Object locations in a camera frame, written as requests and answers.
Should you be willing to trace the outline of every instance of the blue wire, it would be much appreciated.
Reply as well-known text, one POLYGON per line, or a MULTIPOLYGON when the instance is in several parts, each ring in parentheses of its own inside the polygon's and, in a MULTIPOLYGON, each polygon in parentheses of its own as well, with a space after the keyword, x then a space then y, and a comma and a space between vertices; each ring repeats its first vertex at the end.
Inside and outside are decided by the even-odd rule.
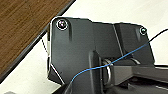
POLYGON ((107 64, 107 65, 99 66, 99 67, 94 67, 94 68, 89 68, 89 69, 85 69, 85 70, 79 72, 78 74, 76 74, 76 75, 72 78, 71 83, 74 81, 74 79, 75 79, 78 75, 82 74, 83 72, 86 72, 86 71, 89 71, 89 70, 94 70, 94 69, 100 69, 100 68, 107 67, 107 66, 109 66, 109 65, 111 65, 111 64, 113 64, 113 63, 115 63, 115 62, 117 62, 117 61, 119 61, 119 60, 121 60, 121 59, 123 59, 124 57, 126 57, 126 56, 128 56, 128 55, 130 55, 130 54, 132 54, 132 53, 134 53, 134 52, 136 52, 136 51, 138 51, 138 50, 140 50, 141 48, 147 46, 148 43, 150 43, 150 41, 147 42, 147 43, 145 43, 144 45, 140 46, 139 48, 137 48, 137 49, 135 49, 135 50, 133 50, 133 51, 131 51, 131 52, 125 54, 124 56, 122 56, 122 57, 120 57, 120 58, 114 60, 113 62, 111 62, 111 63, 109 63, 109 64, 107 64))

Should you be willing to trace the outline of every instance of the blue cable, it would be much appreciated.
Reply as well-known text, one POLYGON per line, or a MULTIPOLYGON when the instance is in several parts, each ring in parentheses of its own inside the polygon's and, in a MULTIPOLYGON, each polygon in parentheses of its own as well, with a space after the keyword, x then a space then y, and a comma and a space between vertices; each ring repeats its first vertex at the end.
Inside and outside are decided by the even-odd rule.
POLYGON ((83 72, 86 72, 86 71, 89 71, 89 70, 94 70, 94 69, 100 69, 100 68, 107 67, 107 66, 109 66, 109 65, 111 65, 111 64, 113 64, 113 63, 115 63, 115 62, 117 62, 117 61, 119 61, 119 60, 121 60, 121 59, 123 59, 124 57, 126 57, 126 56, 128 56, 128 55, 130 55, 130 54, 132 54, 132 53, 134 53, 134 52, 136 52, 136 51, 142 49, 143 47, 147 46, 153 39, 155 39, 157 36, 159 36, 160 34, 162 34, 162 33, 165 32, 165 31, 168 31, 168 29, 164 29, 163 31, 161 31, 161 32, 159 32, 157 35, 155 35, 152 39, 150 39, 150 40, 149 40, 147 43, 145 43, 144 45, 138 47, 137 49, 135 49, 135 50, 133 50, 133 51, 127 53, 127 54, 125 54, 124 56, 122 56, 122 57, 120 57, 120 58, 114 60, 113 62, 111 62, 111 63, 109 63, 109 64, 107 64, 107 65, 99 66, 99 67, 94 67, 94 68, 89 68, 89 69, 85 69, 85 70, 83 70, 83 71, 77 73, 77 74, 72 78, 72 80, 71 80, 70 83, 72 83, 72 82, 74 81, 74 79, 75 79, 78 75, 82 74, 83 72))
POLYGON ((120 57, 120 58, 114 60, 113 62, 111 62, 111 63, 109 63, 109 64, 107 64, 107 65, 99 66, 99 67, 94 67, 94 68, 89 68, 89 69, 85 69, 85 70, 79 72, 78 74, 76 74, 76 75, 72 78, 71 83, 74 81, 74 79, 75 79, 78 75, 82 74, 83 72, 86 72, 86 71, 89 71, 89 70, 94 70, 94 69, 100 69, 100 68, 107 67, 107 66, 109 66, 109 65, 111 65, 111 64, 113 64, 113 63, 115 63, 115 62, 117 62, 117 61, 119 61, 119 60, 121 60, 121 59, 123 59, 124 57, 126 57, 126 56, 128 56, 128 55, 130 55, 130 54, 132 54, 132 53, 134 53, 134 52, 136 52, 136 51, 138 51, 138 50, 140 50, 141 48, 147 46, 148 43, 149 43, 149 42, 145 43, 144 45, 140 46, 139 48, 137 48, 137 49, 135 49, 135 50, 133 50, 133 51, 131 51, 131 52, 125 54, 124 56, 122 56, 122 57, 120 57))

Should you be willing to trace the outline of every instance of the mounting hole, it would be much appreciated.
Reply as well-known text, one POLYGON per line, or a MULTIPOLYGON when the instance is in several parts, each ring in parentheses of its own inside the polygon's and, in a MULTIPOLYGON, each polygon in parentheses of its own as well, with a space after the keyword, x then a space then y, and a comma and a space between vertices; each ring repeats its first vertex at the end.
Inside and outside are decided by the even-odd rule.
POLYGON ((145 27, 141 27, 140 28, 140 33, 141 33, 141 35, 146 35, 147 29, 145 27))
POLYGON ((58 29, 65 30, 65 29, 67 29, 67 27, 68 27, 68 24, 67 24, 66 20, 60 19, 57 21, 57 28, 58 29))

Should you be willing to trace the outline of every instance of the black device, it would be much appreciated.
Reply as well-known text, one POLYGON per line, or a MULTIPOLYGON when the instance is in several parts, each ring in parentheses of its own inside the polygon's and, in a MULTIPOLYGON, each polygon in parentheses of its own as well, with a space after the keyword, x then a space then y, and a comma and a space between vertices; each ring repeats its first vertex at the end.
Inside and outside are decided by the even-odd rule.
POLYGON ((150 44, 106 68, 86 71, 70 83, 80 71, 109 64, 147 41, 142 25, 53 18, 48 29, 48 79, 62 85, 55 94, 152 94, 144 93, 143 86, 167 92, 159 88, 166 86, 163 73, 167 70, 155 68, 150 44), (161 72, 161 77, 145 70, 161 72))

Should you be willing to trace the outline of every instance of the cable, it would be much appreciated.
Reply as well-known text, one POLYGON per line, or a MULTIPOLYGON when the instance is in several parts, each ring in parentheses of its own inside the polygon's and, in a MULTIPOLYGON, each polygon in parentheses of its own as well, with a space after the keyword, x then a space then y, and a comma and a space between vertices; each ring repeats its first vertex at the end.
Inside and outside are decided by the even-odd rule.
POLYGON ((44 47, 44 49, 45 49, 47 55, 49 56, 49 53, 48 53, 47 48, 46 48, 46 46, 45 46, 45 44, 44 44, 43 38, 41 38, 41 41, 42 41, 43 47, 44 47))
POLYGON ((159 32, 157 35, 155 35, 153 38, 151 38, 148 42, 146 42, 144 45, 138 47, 137 49, 135 49, 135 50, 133 50, 133 51, 127 53, 127 54, 125 54, 124 56, 122 56, 122 57, 120 57, 120 58, 114 60, 113 62, 111 62, 111 63, 109 63, 109 64, 107 64, 107 65, 99 66, 99 67, 94 67, 94 68, 89 68, 89 69, 85 69, 85 70, 83 70, 83 71, 77 73, 77 74, 72 78, 72 80, 71 80, 70 83, 72 83, 72 82, 74 81, 74 79, 75 79, 78 75, 82 74, 83 72, 86 72, 86 71, 89 71, 89 70, 94 70, 94 69, 100 69, 100 68, 107 67, 107 66, 109 66, 109 65, 111 65, 111 64, 113 64, 113 63, 115 63, 115 62, 117 62, 117 61, 119 61, 119 60, 121 60, 121 59, 123 59, 124 57, 126 57, 126 56, 128 56, 128 55, 130 55, 130 54, 132 54, 132 53, 134 53, 134 52, 136 52, 136 51, 142 49, 143 47, 147 46, 151 41, 153 41, 153 39, 155 39, 156 37, 158 37, 160 34, 162 34, 162 33, 165 32, 165 31, 168 31, 168 29, 162 30, 162 31, 159 32))

